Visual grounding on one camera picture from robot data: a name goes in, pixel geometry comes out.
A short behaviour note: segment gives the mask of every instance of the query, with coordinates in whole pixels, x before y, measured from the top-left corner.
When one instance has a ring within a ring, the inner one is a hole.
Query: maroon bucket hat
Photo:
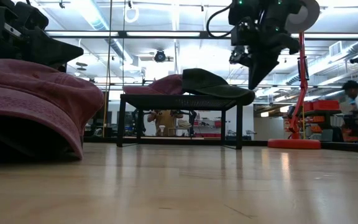
[[[154,81],[148,86],[124,86],[126,94],[136,95],[182,95],[182,75],[169,75]]]
[[[91,82],[37,63],[0,59],[0,115],[49,127],[80,159],[85,125],[103,103],[103,93]]]

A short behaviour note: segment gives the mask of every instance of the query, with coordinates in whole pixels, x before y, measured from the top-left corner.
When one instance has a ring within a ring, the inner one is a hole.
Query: dark hair
[[[342,89],[345,91],[350,89],[358,89],[358,82],[349,80],[342,86]]]

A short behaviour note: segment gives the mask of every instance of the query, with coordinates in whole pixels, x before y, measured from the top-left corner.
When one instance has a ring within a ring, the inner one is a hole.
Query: wooden floor
[[[85,144],[0,165],[0,223],[358,224],[358,153]]]

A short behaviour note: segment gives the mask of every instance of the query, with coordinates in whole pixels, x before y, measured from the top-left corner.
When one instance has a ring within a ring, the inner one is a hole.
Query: hat
[[[290,34],[299,34],[312,27],[320,16],[320,5],[316,0],[301,0],[302,7],[298,14],[290,14],[285,30]]]
[[[237,86],[231,86],[222,77],[201,68],[183,71],[183,91],[196,95],[211,95],[221,98],[243,98],[249,105],[255,99],[255,93]]]
[[[122,89],[126,94],[137,95],[182,95],[181,75],[169,75],[154,81],[148,86],[124,86]]]
[[[35,121],[64,137],[82,159],[86,122],[104,103],[91,82],[45,65],[0,59],[0,116]]]

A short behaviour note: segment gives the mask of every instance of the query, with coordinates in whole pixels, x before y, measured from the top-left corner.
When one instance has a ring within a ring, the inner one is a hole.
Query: ceiling light
[[[286,96],[280,96],[280,97],[276,98],[274,100],[274,102],[279,102],[279,101],[283,101],[283,100],[287,100],[287,99],[288,99],[288,97],[286,97]]]
[[[290,109],[290,106],[284,106],[284,107],[280,108],[280,112],[286,113],[286,112],[288,112],[289,109]]]
[[[118,32],[110,32],[112,37],[118,36]],[[109,37],[108,31],[47,31],[47,34],[52,37]]]
[[[338,93],[341,93],[341,92],[343,92],[343,90],[341,90],[341,91],[335,91],[335,92],[333,92],[333,93],[327,94],[326,96],[334,96],[334,95],[337,95]]]
[[[263,118],[267,118],[269,116],[269,112],[261,113],[260,116]]]
[[[74,0],[71,1],[71,3],[91,26],[100,22],[101,26],[108,27],[108,25],[103,22],[103,18],[92,0]]]
[[[342,87],[341,86],[322,86],[322,84],[320,83],[320,85],[318,85],[317,88],[342,88]]]
[[[319,85],[328,85],[328,84],[334,83],[334,82],[336,82],[336,81],[338,81],[340,79],[342,79],[341,76],[330,78],[329,80],[326,80],[326,81],[320,83]]]
[[[307,97],[305,97],[304,101],[311,101],[311,100],[315,100],[320,97],[321,96],[307,96]]]
[[[358,38],[358,34],[305,34],[305,38],[314,39],[347,39]]]
[[[129,37],[199,37],[199,32],[127,32]]]

